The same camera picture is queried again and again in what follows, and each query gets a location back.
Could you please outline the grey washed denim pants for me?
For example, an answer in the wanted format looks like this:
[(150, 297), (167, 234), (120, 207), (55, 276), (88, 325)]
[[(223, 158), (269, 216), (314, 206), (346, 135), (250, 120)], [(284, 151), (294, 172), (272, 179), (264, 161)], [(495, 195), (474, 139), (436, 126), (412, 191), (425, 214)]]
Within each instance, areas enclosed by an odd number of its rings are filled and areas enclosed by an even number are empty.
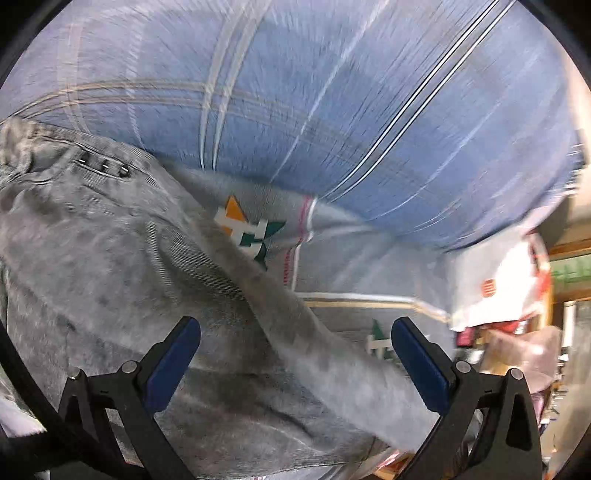
[(346, 475), (436, 415), (232, 245), (147, 152), (13, 118), (1, 130), (1, 321), (46, 398), (183, 316), (201, 343), (161, 429), (200, 479)]

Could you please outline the white paper shopping bag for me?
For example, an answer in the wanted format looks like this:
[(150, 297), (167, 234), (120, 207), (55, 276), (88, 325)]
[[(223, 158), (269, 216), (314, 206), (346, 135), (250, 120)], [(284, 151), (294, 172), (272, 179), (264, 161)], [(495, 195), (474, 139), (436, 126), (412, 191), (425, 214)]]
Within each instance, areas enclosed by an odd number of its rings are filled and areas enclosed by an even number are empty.
[(507, 228), (450, 257), (450, 327), (521, 320), (542, 309), (550, 262), (542, 237)]

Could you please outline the grey patterned bed sheet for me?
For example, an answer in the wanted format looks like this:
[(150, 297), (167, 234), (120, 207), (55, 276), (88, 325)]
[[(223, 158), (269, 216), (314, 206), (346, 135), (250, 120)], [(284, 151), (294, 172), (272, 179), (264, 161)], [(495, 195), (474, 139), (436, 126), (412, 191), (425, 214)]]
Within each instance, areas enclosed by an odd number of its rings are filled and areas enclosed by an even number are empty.
[(235, 243), (216, 260), (273, 351), (318, 405), (314, 445), (276, 479), (359, 479), (418, 450), (437, 421), (394, 352), (401, 314), (445, 351), (449, 282), (438, 253), (400, 244), (318, 198), (229, 175), (174, 177)]

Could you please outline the blue plaid pillow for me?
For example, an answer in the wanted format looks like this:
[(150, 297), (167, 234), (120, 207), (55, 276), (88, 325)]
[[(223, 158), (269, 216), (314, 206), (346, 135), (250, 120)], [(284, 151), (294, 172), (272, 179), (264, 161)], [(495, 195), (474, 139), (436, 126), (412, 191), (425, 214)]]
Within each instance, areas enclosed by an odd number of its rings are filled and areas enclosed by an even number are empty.
[(516, 1), (74, 1), (1, 114), (473, 244), (576, 167), (556, 43)]

